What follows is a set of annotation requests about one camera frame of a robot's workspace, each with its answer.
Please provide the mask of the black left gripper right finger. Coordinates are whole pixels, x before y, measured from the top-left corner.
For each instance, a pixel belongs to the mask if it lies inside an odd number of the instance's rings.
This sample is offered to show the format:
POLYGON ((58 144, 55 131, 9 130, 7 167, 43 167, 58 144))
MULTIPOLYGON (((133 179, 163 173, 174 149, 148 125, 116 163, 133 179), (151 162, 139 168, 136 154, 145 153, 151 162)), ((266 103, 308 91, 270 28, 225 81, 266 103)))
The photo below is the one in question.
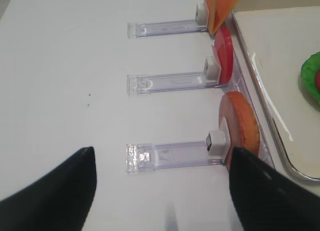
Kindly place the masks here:
POLYGON ((320 198, 254 154, 234 147, 229 191, 245 231, 318 231, 320 198))

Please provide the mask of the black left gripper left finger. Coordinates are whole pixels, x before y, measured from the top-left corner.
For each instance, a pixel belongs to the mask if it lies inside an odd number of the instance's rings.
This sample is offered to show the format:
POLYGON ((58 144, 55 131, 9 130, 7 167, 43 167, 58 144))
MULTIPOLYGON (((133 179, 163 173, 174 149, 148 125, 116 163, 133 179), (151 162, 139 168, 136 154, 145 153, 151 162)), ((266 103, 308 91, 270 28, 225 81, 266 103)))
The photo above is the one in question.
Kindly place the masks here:
POLYGON ((76 151, 52 171, 0 202, 2 231, 80 231, 97 188, 95 150, 76 151))

